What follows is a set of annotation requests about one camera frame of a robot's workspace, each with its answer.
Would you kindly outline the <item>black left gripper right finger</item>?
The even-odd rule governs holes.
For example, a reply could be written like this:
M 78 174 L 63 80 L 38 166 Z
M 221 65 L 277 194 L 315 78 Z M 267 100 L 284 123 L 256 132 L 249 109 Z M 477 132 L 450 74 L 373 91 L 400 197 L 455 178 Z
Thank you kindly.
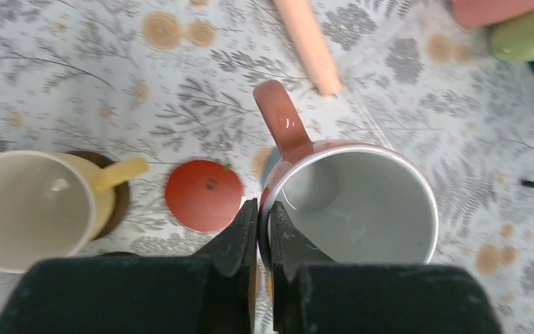
M 270 211 L 273 328 L 278 333 L 500 333 L 484 289 L 448 265 L 339 264 Z

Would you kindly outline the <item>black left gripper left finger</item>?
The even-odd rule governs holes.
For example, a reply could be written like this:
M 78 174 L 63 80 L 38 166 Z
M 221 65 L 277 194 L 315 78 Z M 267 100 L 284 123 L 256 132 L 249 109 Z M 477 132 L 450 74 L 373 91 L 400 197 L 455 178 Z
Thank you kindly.
M 33 265 L 0 333 L 252 333 L 256 199 L 189 256 L 54 258 Z

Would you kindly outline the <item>red smiley coaster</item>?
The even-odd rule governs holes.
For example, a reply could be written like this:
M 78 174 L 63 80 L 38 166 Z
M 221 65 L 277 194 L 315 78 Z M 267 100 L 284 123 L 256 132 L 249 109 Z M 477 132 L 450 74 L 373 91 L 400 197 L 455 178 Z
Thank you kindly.
M 228 165 L 194 159 L 168 175 L 164 198 L 183 226 L 198 232 L 225 229 L 245 201 L 243 184 Z

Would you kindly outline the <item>pink mug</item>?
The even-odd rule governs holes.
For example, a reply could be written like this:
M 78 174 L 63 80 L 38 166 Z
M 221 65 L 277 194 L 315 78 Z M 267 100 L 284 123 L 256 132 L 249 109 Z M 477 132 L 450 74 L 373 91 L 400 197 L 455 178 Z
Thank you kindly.
M 454 19 L 467 28 L 489 26 L 534 10 L 534 0 L 453 0 Z
M 412 162 L 377 145 L 311 140 L 279 81 L 265 81 L 252 94 L 281 154 L 260 200 L 259 249 L 266 267 L 276 202 L 337 262 L 429 263 L 438 238 L 437 201 Z

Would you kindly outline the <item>dark walnut coaster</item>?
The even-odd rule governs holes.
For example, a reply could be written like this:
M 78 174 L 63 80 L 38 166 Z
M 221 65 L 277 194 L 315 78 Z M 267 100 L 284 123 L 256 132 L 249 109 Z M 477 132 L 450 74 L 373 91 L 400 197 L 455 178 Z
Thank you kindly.
M 91 152 L 87 150 L 72 150 L 67 151 L 67 154 L 71 154 L 77 157 L 81 157 L 83 159 L 86 159 L 100 168 L 105 168 L 107 166 L 110 166 L 114 163 L 111 159 L 108 157 L 98 153 L 98 152 Z M 128 182 L 124 182 L 122 184 L 117 185 L 114 188 L 114 207 L 111 211 L 111 214 L 104 225 L 104 227 L 99 231 L 99 234 L 97 234 L 95 237 L 92 238 L 92 240 L 98 240 L 106 235 L 110 234 L 114 229 L 116 229 L 119 224 L 121 224 L 122 220 L 126 216 L 127 212 L 129 211 L 129 205 L 130 205 L 130 199 L 131 199 L 131 192 L 130 192 L 130 186 Z

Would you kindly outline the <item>blue-grey smiley coaster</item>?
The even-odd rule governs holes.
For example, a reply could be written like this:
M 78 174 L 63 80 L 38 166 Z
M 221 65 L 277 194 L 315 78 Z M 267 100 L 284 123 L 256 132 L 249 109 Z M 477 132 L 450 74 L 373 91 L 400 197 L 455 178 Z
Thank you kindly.
M 281 159 L 280 151 L 277 148 L 273 148 L 270 154 L 267 156 L 267 160 L 264 164 L 263 171 L 261 173 L 261 186 L 264 187 L 266 180 L 275 164 Z

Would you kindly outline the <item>yellow mug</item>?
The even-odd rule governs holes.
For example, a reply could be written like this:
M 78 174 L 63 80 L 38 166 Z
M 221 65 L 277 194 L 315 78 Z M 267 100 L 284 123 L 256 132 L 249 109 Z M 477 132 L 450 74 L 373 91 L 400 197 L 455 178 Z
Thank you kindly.
M 100 168 L 62 152 L 0 153 L 0 271 L 77 254 L 106 224 L 114 188 L 147 169 L 143 157 Z

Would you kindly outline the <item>pink mug back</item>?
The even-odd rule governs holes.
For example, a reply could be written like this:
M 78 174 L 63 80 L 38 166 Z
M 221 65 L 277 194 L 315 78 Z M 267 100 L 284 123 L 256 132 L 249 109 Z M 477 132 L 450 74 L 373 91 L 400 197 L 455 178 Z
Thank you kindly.
M 489 26 L 534 10 L 534 0 L 453 0 L 454 19 L 467 28 Z

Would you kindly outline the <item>light green mug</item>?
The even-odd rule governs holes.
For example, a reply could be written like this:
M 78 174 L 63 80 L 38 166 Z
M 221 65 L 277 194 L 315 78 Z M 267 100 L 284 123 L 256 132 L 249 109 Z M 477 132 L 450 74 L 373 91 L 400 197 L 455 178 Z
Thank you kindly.
M 502 61 L 534 61 L 534 10 L 493 26 L 489 48 Z

